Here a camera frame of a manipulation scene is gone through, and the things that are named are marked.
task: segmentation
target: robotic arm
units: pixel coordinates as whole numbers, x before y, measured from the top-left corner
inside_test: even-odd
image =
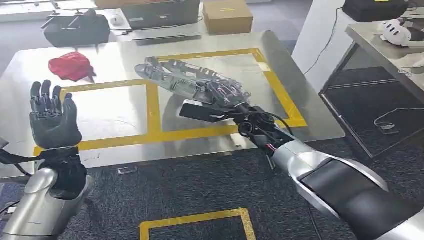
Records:
[[[138,75],[189,98],[180,116],[206,122],[232,118],[238,132],[266,152],[296,185],[298,193],[323,214],[345,221],[359,240],[422,240],[424,210],[389,192],[366,166],[312,149],[281,130],[274,114],[250,106],[249,93],[233,79],[178,60],[154,57],[135,67]]]
[[[77,107],[72,96],[60,101],[56,86],[50,98],[50,81],[35,82],[31,89],[29,115],[35,143],[46,149],[40,156],[22,157],[8,153],[0,139],[0,163],[14,164],[44,160],[30,177],[24,195],[3,230],[3,240],[54,240],[70,219],[78,214],[93,180],[81,164],[77,145],[81,133],[77,126]]]

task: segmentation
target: red cloth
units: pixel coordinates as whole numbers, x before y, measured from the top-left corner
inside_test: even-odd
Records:
[[[79,52],[70,52],[51,59],[48,61],[48,69],[60,79],[74,82],[95,75],[90,60]]]

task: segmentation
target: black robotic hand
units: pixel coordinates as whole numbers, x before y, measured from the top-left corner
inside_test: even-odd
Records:
[[[75,146],[83,138],[77,125],[77,106],[72,100],[72,94],[68,93],[62,109],[61,87],[54,87],[50,99],[51,85],[49,80],[42,84],[36,81],[32,85],[32,112],[29,114],[32,136],[35,143],[43,149]]]

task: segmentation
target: laptop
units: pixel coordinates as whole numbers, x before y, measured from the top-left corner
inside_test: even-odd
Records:
[[[198,21],[200,0],[165,0],[123,6],[132,29],[149,29],[194,24]]]

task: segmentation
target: cardboard box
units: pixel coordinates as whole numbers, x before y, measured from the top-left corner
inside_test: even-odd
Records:
[[[212,35],[245,34],[252,29],[253,15],[244,0],[206,0],[203,15]]]

